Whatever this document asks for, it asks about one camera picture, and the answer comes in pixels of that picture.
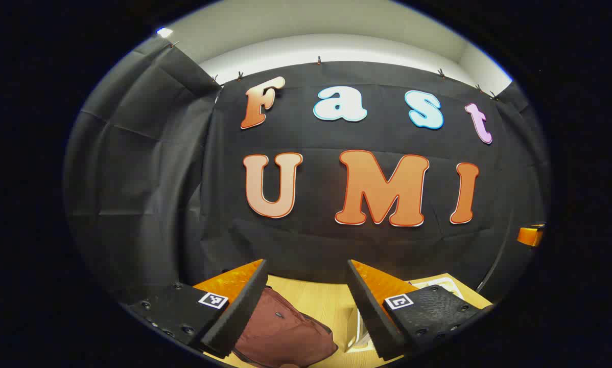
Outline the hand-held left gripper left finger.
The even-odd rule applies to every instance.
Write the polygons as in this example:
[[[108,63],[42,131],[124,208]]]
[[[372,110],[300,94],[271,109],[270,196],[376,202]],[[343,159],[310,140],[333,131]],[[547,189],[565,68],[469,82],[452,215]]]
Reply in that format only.
[[[247,326],[266,282],[267,260],[259,259],[194,286],[173,283],[128,309],[164,337],[225,358]]]

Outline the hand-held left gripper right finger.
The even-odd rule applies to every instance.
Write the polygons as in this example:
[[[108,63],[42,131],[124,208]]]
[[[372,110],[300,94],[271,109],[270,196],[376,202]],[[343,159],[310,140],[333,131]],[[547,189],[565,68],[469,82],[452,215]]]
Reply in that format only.
[[[452,340],[493,309],[440,284],[416,287],[356,260],[346,284],[379,357],[418,355]]]

